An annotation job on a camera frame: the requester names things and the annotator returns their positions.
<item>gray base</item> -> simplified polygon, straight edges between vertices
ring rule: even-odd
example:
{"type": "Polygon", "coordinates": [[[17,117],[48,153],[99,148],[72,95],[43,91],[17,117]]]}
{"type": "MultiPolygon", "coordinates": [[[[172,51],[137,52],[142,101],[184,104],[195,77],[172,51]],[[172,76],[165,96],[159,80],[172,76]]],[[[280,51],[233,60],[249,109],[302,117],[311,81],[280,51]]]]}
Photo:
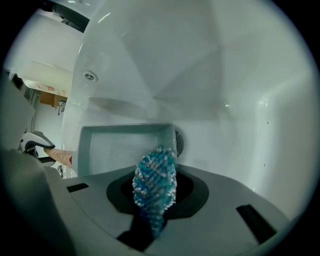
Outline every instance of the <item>gray base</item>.
{"type": "MultiPolygon", "coordinates": [[[[208,200],[194,216],[169,220],[159,239],[145,253],[231,256],[253,249],[259,243],[236,210],[242,205],[251,204],[276,231],[287,225],[287,218],[274,205],[238,181],[184,165],[179,168],[207,184],[208,200]]],[[[94,223],[115,238],[130,229],[133,216],[116,211],[106,196],[107,186],[134,169],[132,166],[64,180],[66,186],[79,183],[89,186],[71,196],[94,223]]]]}

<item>wooden stick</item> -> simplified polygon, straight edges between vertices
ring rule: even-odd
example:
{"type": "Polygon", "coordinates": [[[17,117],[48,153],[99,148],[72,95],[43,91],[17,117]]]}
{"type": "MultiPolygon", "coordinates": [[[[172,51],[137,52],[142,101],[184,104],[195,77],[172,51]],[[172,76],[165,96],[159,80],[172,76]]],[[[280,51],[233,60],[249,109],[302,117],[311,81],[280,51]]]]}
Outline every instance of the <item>wooden stick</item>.
{"type": "Polygon", "coordinates": [[[57,162],[69,168],[72,168],[72,154],[74,153],[73,151],[65,151],[55,148],[44,148],[43,151],[57,162]]]}

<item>blue beaded object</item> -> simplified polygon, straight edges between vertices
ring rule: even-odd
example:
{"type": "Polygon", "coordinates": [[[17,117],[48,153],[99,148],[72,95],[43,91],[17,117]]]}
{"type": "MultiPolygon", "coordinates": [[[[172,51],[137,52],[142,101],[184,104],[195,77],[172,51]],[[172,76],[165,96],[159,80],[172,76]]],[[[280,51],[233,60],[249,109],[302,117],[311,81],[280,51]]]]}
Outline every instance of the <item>blue beaded object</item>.
{"type": "Polygon", "coordinates": [[[149,222],[154,238],[163,228],[164,213],[176,202],[176,153],[158,146],[137,165],[132,180],[134,203],[149,222]]]}

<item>white curved panel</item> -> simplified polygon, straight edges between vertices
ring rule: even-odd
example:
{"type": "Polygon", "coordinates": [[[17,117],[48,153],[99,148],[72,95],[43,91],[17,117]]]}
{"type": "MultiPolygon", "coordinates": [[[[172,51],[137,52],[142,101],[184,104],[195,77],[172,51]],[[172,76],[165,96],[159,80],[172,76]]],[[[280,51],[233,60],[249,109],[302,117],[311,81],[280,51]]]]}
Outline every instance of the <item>white curved panel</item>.
{"type": "Polygon", "coordinates": [[[91,20],[105,0],[51,0],[91,20]]]}
{"type": "Polygon", "coordinates": [[[273,5],[106,1],[78,54],[64,148],[77,149],[84,125],[170,122],[184,138],[180,164],[231,177],[291,219],[318,178],[318,84],[273,5]]]}
{"type": "Polygon", "coordinates": [[[68,97],[82,38],[76,29],[35,13],[13,42],[3,68],[68,97]]]}

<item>black slot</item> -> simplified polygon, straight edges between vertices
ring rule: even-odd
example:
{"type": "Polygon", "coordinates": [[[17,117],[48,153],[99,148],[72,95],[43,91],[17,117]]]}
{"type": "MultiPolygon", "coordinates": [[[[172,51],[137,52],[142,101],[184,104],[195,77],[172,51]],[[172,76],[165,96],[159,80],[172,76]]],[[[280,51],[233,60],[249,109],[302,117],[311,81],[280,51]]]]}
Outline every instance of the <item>black slot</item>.
{"type": "MultiPolygon", "coordinates": [[[[209,189],[201,179],[176,168],[176,203],[163,215],[166,227],[167,220],[188,218],[194,215],[206,203],[209,189]]],[[[134,203],[132,180],[135,172],[122,176],[109,184],[106,190],[108,200],[120,213],[133,215],[131,228],[117,239],[124,244],[143,252],[153,241],[150,225],[140,216],[140,209],[134,203]]]]}
{"type": "Polygon", "coordinates": [[[88,188],[89,186],[85,183],[80,183],[80,184],[77,184],[77,185],[73,185],[73,186],[67,186],[66,189],[72,193],[72,192],[75,192],[75,191],[78,191],[78,190],[83,190],[85,188],[88,188]]]}
{"type": "Polygon", "coordinates": [[[250,204],[239,206],[236,210],[260,244],[276,234],[272,226],[250,204]]]}

